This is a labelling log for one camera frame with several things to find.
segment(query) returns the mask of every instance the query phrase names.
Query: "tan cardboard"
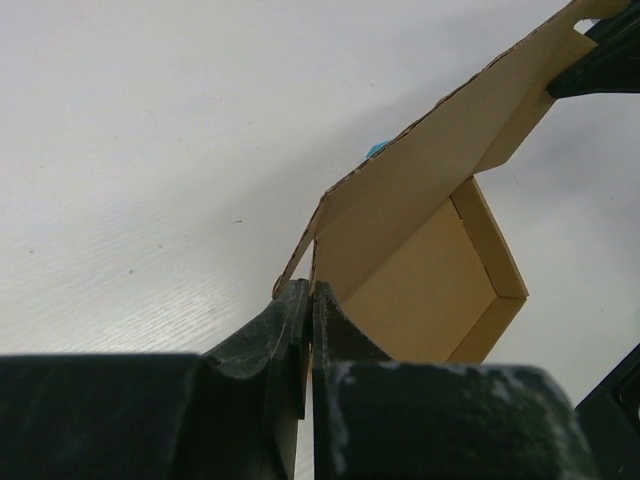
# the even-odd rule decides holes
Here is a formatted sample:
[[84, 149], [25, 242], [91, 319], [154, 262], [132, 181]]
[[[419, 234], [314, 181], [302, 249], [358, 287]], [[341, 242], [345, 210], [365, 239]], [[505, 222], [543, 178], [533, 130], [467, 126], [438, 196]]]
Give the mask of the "tan cardboard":
[[480, 362], [527, 291], [473, 175], [506, 162], [595, 43], [574, 30], [628, 1], [575, 0], [321, 198], [274, 287], [314, 241], [311, 281], [398, 360]]

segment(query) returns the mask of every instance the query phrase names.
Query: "paint speck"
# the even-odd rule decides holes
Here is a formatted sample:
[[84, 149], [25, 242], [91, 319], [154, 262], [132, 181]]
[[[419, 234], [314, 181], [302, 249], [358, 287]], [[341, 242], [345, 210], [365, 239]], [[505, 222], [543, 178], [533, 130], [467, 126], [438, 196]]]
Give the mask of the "paint speck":
[[527, 386], [516, 376], [517, 370], [512, 368], [504, 368], [502, 370], [503, 378], [507, 381], [509, 386], [516, 390], [526, 390]]
[[493, 388], [491, 389], [491, 393], [494, 397], [504, 400], [505, 403], [511, 402], [511, 395], [509, 394], [509, 390], [507, 389], [506, 385], [500, 380], [495, 379], [493, 381]]
[[156, 117], [156, 114], [153, 113], [151, 110], [145, 110], [143, 113], [146, 113], [147, 115], [151, 116], [151, 118], [153, 118], [156, 122], [158, 121], [158, 117]]
[[380, 362], [378, 363], [378, 365], [387, 370], [397, 370], [398, 368], [400, 368], [399, 362]]
[[344, 421], [336, 390], [339, 388], [343, 379], [345, 383], [348, 382], [347, 379], [351, 377], [352, 366], [353, 362], [342, 362], [338, 364], [333, 378], [330, 379], [330, 382], [333, 384], [333, 391], [327, 399], [329, 403], [329, 428], [334, 438], [334, 443], [331, 446], [331, 455], [339, 475], [342, 475], [347, 470], [347, 463], [342, 450], [349, 443], [349, 428]]
[[540, 380], [542, 381], [544, 386], [547, 387], [547, 390], [553, 393], [553, 395], [556, 397], [556, 401], [558, 401], [559, 403], [562, 403], [567, 408], [573, 410], [573, 405], [571, 405], [571, 402], [569, 401], [567, 394], [564, 393], [564, 390], [562, 390], [562, 388], [560, 388], [560, 386], [555, 381], [553, 381], [553, 379], [549, 375], [547, 375], [544, 372], [541, 372]]
[[456, 375], [466, 376], [467, 372], [471, 370], [471, 367], [467, 365], [438, 365], [438, 368], [442, 368], [443, 370], [447, 370], [448, 372], [455, 373]]

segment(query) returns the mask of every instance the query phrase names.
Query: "corrugated cardboard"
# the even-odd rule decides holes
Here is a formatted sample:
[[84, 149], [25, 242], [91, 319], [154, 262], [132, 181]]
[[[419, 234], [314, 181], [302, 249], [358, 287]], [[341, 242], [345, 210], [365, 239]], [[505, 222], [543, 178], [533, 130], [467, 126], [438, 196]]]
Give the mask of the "corrugated cardboard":
[[312, 282], [398, 360], [480, 362], [527, 291], [473, 175], [506, 162], [595, 47], [574, 30], [628, 1], [575, 0], [321, 198], [274, 293], [314, 241]]

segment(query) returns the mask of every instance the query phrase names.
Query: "cardboard box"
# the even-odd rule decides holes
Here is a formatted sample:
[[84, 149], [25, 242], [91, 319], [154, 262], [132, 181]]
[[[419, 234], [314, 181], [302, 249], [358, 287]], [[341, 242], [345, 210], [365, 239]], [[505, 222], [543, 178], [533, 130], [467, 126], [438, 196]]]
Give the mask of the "cardboard box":
[[274, 293], [313, 241], [312, 283], [392, 357], [481, 362], [527, 291], [473, 175], [509, 159], [549, 82], [596, 46], [574, 25], [627, 4], [571, 2], [329, 189]]

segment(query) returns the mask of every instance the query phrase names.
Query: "cardboard edge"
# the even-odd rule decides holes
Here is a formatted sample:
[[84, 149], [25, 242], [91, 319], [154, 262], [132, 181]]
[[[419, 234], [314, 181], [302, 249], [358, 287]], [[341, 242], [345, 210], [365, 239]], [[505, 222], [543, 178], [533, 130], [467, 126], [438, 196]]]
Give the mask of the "cardboard edge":
[[391, 141], [389, 141], [384, 147], [382, 147], [376, 153], [371, 155], [371, 157], [367, 158], [364, 162], [362, 162], [360, 165], [358, 165], [358, 167], [356, 167], [351, 172], [346, 174], [343, 178], [338, 180], [338, 182], [336, 182], [331, 188], [329, 188], [327, 190], [327, 194], [330, 194], [331, 192], [336, 190], [340, 185], [342, 185], [344, 182], [349, 180], [350, 177], [355, 175], [357, 172], [359, 172], [363, 168], [366, 168], [371, 160], [373, 160], [376, 157], [382, 155], [389, 147], [391, 147], [393, 144], [395, 144], [396, 142], [398, 142], [402, 138], [404, 138], [406, 135], [408, 135], [418, 124], [420, 124], [425, 118], [427, 118], [429, 115], [431, 115], [435, 110], [440, 108], [440, 106], [443, 103], [445, 103], [451, 97], [453, 97], [455, 94], [457, 94], [458, 91], [460, 91], [463, 88], [465, 88], [467, 85], [469, 85], [471, 82], [473, 82], [478, 76], [482, 75], [486, 70], [492, 68], [503, 57], [508, 55], [512, 50], [518, 48], [522, 43], [527, 41], [529, 39], [529, 37], [531, 37], [536, 32], [538, 32], [541, 28], [543, 28], [547, 24], [553, 22], [558, 16], [567, 14], [566, 12], [568, 10], [575, 8], [576, 12], [578, 12], [580, 9], [582, 9], [582, 12], [580, 14], [576, 13], [576, 14], [573, 15], [573, 17], [575, 17], [575, 19], [576, 19], [576, 22], [578, 20], [584, 20], [584, 19], [588, 19], [588, 18], [608, 18], [608, 17], [614, 16], [614, 15], [617, 15], [618, 13], [620, 13], [622, 10], [624, 10], [629, 5], [630, 2], [631, 2], [631, 0], [572, 0], [568, 5], [566, 5], [562, 9], [560, 9], [558, 12], [556, 12], [554, 15], [552, 15], [548, 20], [546, 20], [544, 23], [542, 23], [540, 26], [538, 26], [536, 29], [534, 29], [531, 33], [529, 33], [529, 35], [527, 35], [526, 37], [524, 37], [523, 39], [518, 41], [516, 44], [514, 44], [508, 50], [505, 50], [500, 55], [496, 56], [480, 72], [474, 74], [472, 77], [470, 77], [462, 85], [458, 86], [455, 90], [450, 92], [448, 95], [445, 95], [440, 100], [438, 100], [436, 102], [436, 104], [433, 106], [433, 108], [431, 108], [427, 113], [425, 113], [422, 117], [418, 118], [413, 123], [411, 123], [411, 125], [409, 125], [404, 130], [402, 130], [395, 138], [393, 138]]
[[[520, 41], [518, 41], [515, 45], [513, 45], [511, 48], [509, 48], [508, 50], [502, 52], [500, 55], [498, 55], [497, 57], [495, 57], [491, 62], [489, 62], [480, 72], [476, 73], [475, 75], [473, 75], [471, 78], [469, 78], [466, 82], [464, 82], [462, 85], [460, 85], [459, 87], [457, 87], [455, 90], [453, 90], [451, 93], [449, 93], [448, 95], [446, 95], [445, 97], [441, 98], [433, 108], [431, 108], [426, 114], [424, 114], [422, 117], [420, 117], [419, 119], [417, 119], [416, 121], [414, 121], [409, 127], [405, 128], [400, 134], [398, 134], [394, 139], [392, 139], [390, 142], [388, 142], [383, 148], [381, 148], [380, 150], [378, 150], [375, 154], [373, 154], [371, 157], [369, 157], [367, 160], [365, 160], [364, 162], [362, 162], [360, 165], [358, 165], [358, 167], [356, 167], [354, 170], [352, 170], [351, 172], [349, 172], [347, 175], [345, 175], [343, 178], [341, 178], [340, 180], [338, 180], [338, 182], [336, 182], [331, 188], [329, 188], [326, 192], [327, 196], [331, 196], [336, 190], [338, 190], [344, 183], [346, 183], [347, 181], [349, 181], [353, 176], [355, 176], [356, 174], [360, 173], [361, 171], [363, 171], [364, 169], [367, 169], [371, 163], [375, 163], [378, 160], [378, 157], [380, 157], [381, 155], [384, 155], [388, 149], [392, 148], [394, 145], [396, 145], [397, 142], [401, 141], [404, 137], [406, 137], [409, 133], [411, 133], [411, 131], [418, 126], [419, 124], [421, 124], [423, 121], [425, 121], [425, 119], [427, 119], [428, 117], [430, 117], [436, 110], [438, 110], [439, 108], [441, 108], [443, 106], [443, 104], [447, 103], [449, 100], [451, 100], [452, 97], [454, 97], [456, 94], [458, 94], [461, 90], [467, 88], [469, 86], [469, 84], [471, 84], [472, 82], [474, 82], [475, 80], [477, 80], [478, 77], [482, 76], [483, 74], [485, 74], [487, 72], [487, 70], [490, 70], [491, 68], [493, 68], [498, 62], [500, 62], [505, 56], [507, 56], [509, 53], [511, 53], [512, 51], [518, 49], [522, 44], [524, 44], [525, 42], [527, 42], [533, 35], [535, 35], [537, 32], [539, 32], [541, 29], [547, 27], [550, 23], [556, 22], [558, 21], [558, 19], [561, 17], [563, 21], [567, 22], [567, 23], [576, 23], [578, 22], [580, 19], [584, 19], [584, 18], [593, 18], [593, 16], [590, 16], [587, 14], [587, 12], [589, 10], [593, 10], [595, 7], [593, 6], [595, 2], [598, 2], [600, 0], [572, 0], [571, 3], [569, 3], [568, 5], [566, 5], [564, 8], [560, 9], [558, 12], [556, 12], [553, 16], [551, 16], [547, 21], [545, 21], [544, 23], [542, 23], [540, 26], [538, 26], [536, 29], [534, 29], [531, 33], [529, 33], [529, 35], [527, 35], [526, 37], [524, 37], [523, 39], [521, 39]], [[469, 172], [470, 174], [473, 173], [474, 170], [476, 170], [476, 167]]]
[[[271, 296], [274, 299], [278, 295], [280, 295], [285, 284], [289, 280], [291, 280], [291, 276], [293, 275], [293, 272], [295, 271], [296, 267], [300, 263], [300, 260], [302, 259], [306, 251], [309, 249], [309, 245], [311, 245], [312, 240], [315, 238], [318, 224], [320, 223], [320, 219], [322, 218], [322, 212], [325, 205], [326, 197], [327, 197], [327, 194], [325, 193], [320, 199], [320, 202], [318, 202], [318, 206], [316, 207], [316, 210], [313, 212], [313, 215], [311, 216], [311, 219], [309, 220], [307, 227], [304, 229], [304, 232], [302, 232], [302, 236], [300, 237], [300, 240], [298, 241], [298, 244], [296, 245], [295, 250], [291, 254], [291, 257], [289, 258], [287, 265], [285, 266], [282, 274], [276, 280], [276, 283], [274, 284], [273, 290], [271, 292]], [[313, 276], [313, 271], [315, 270], [314, 268], [315, 258], [316, 258], [316, 251], [314, 247], [314, 251], [313, 251], [314, 266], [312, 266], [312, 272], [311, 272], [312, 276]]]
[[525, 299], [524, 280], [476, 179], [465, 181], [450, 198], [496, 294]]
[[447, 361], [482, 363], [524, 303], [524, 298], [497, 297]]
[[562, 45], [558, 46], [539, 79], [529, 89], [491, 146], [480, 159], [474, 174], [503, 165], [540, 123], [556, 100], [547, 93], [546, 87], [567, 65], [573, 65], [597, 44], [575, 30], [569, 32]]
[[311, 257], [311, 271], [309, 272], [309, 284], [311, 294], [315, 292], [316, 286], [316, 260], [318, 258], [318, 240], [313, 242], [313, 256]]

